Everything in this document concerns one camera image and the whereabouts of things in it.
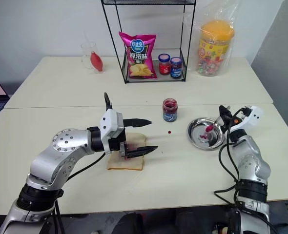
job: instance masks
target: orange lid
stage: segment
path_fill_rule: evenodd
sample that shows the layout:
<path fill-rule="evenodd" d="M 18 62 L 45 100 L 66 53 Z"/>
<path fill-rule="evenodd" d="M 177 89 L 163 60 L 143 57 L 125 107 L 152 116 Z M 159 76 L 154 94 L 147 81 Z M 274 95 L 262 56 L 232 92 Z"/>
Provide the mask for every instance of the orange lid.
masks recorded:
<path fill-rule="evenodd" d="M 224 20 L 214 20 L 201 28 L 202 37 L 207 40 L 231 40 L 234 36 L 233 27 Z"/>

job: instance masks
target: jar lid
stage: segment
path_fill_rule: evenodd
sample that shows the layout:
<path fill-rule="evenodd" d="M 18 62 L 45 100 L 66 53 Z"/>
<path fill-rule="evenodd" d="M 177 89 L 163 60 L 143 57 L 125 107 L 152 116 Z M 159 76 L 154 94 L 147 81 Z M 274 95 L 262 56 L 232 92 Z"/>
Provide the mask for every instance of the jar lid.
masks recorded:
<path fill-rule="evenodd" d="M 160 62 L 168 62 L 170 60 L 170 55 L 169 54 L 160 54 L 158 56 L 158 60 Z"/>
<path fill-rule="evenodd" d="M 224 20 L 214 20 L 201 28 L 202 37 L 207 40 L 229 41 L 234 36 L 233 27 Z"/>
<path fill-rule="evenodd" d="M 173 65 L 181 65 L 182 64 L 182 59 L 180 57 L 173 57 L 170 60 L 171 64 Z"/>

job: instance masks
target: small jar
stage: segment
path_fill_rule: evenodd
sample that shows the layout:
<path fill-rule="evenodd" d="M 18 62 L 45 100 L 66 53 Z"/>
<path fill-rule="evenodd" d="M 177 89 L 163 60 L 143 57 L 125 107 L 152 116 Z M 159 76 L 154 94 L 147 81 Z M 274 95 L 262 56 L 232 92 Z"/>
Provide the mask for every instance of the small jar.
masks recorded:
<path fill-rule="evenodd" d="M 167 122 L 173 122 L 177 119 L 178 103 L 173 98 L 167 98 L 163 102 L 163 117 Z"/>
<path fill-rule="evenodd" d="M 170 60 L 171 63 L 171 77 L 179 79 L 182 74 L 182 59 L 179 57 L 173 57 Z"/>
<path fill-rule="evenodd" d="M 162 75 L 169 75 L 170 74 L 170 55 L 169 54 L 160 54 L 158 56 L 159 60 L 159 72 Z"/>

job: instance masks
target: pink chip bag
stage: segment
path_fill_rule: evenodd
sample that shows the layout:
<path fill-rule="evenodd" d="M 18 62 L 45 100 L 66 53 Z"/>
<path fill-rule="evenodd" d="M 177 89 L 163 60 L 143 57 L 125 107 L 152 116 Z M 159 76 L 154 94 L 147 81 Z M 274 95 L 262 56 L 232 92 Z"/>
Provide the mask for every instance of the pink chip bag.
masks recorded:
<path fill-rule="evenodd" d="M 151 55 L 156 35 L 136 35 L 132 37 L 119 32 L 119 36 L 126 45 L 129 77 L 156 79 Z"/>

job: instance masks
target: red jam jar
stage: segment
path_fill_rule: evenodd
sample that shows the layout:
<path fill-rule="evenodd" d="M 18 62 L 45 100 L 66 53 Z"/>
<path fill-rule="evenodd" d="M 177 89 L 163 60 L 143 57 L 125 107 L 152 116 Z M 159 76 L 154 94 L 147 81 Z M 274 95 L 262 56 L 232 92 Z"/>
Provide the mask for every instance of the red jam jar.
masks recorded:
<path fill-rule="evenodd" d="M 170 55 L 169 54 L 160 54 L 158 56 L 159 60 L 159 72 L 162 75 L 169 75 L 171 70 L 170 64 Z"/>
<path fill-rule="evenodd" d="M 173 98 L 167 98 L 163 102 L 163 117 L 167 122 L 173 122 L 177 119 L 178 103 Z"/>

